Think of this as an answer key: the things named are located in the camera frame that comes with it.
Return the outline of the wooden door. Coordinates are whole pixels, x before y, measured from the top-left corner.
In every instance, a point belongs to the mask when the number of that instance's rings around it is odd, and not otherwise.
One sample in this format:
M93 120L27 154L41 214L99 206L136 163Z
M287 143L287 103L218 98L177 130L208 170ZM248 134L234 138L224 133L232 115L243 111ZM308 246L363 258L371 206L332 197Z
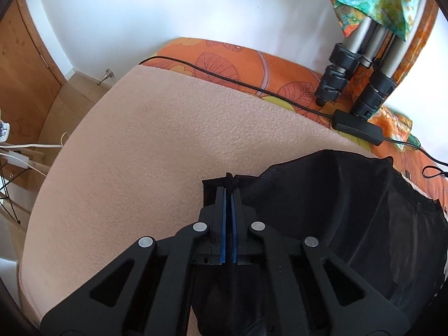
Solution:
M67 82L44 44L26 0L13 0L1 20L1 120L8 141L35 143Z

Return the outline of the metal door stopper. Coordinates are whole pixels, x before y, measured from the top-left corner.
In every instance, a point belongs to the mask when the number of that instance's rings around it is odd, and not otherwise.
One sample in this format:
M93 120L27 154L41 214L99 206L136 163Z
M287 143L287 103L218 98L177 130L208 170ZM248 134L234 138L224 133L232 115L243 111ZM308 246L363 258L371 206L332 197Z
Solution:
M98 80L97 85L101 86L106 80L112 79L114 77L114 72L110 68L107 68L105 74Z

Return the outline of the white power strip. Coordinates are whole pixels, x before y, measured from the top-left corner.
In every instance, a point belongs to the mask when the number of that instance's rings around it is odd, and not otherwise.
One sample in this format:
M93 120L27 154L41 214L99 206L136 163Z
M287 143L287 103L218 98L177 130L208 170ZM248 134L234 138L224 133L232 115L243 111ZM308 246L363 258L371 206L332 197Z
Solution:
M7 163L9 163L10 165L14 165L24 169L29 168L30 159L20 153L16 153L13 151L5 152L4 150L1 150L1 157L6 158Z

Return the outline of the orange floral bed sheet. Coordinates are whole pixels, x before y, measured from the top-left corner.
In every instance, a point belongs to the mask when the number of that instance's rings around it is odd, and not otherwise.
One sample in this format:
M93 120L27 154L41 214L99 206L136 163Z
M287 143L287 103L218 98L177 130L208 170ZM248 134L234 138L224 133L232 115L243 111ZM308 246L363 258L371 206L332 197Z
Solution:
M175 39L141 63L257 95L325 127L331 126L334 111L349 111L359 88L350 85L335 103L320 107L314 101L318 72L265 52L207 39ZM382 108L372 123L395 141L375 146L353 136L349 140L379 158L392 157L395 169L446 208L447 179L437 175L435 162L415 148L418 140L410 133L410 120Z

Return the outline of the colourful patterned cloth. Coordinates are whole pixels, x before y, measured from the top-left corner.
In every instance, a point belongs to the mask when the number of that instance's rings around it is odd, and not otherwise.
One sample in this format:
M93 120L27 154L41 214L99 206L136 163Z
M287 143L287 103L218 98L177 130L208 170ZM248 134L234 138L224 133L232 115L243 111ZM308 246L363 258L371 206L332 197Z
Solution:
M366 17L406 41L415 25L420 0L330 0L345 37Z

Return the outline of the folded tripod legs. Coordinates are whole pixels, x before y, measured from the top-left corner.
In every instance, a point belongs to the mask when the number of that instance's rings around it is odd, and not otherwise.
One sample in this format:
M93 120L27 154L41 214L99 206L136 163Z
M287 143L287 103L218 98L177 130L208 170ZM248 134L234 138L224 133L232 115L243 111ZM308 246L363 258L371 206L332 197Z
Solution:
M322 107L335 102L348 90L353 100L350 113L367 121L397 87L398 80L393 75L408 47L407 42L366 17L334 46L330 65L314 93L316 104Z

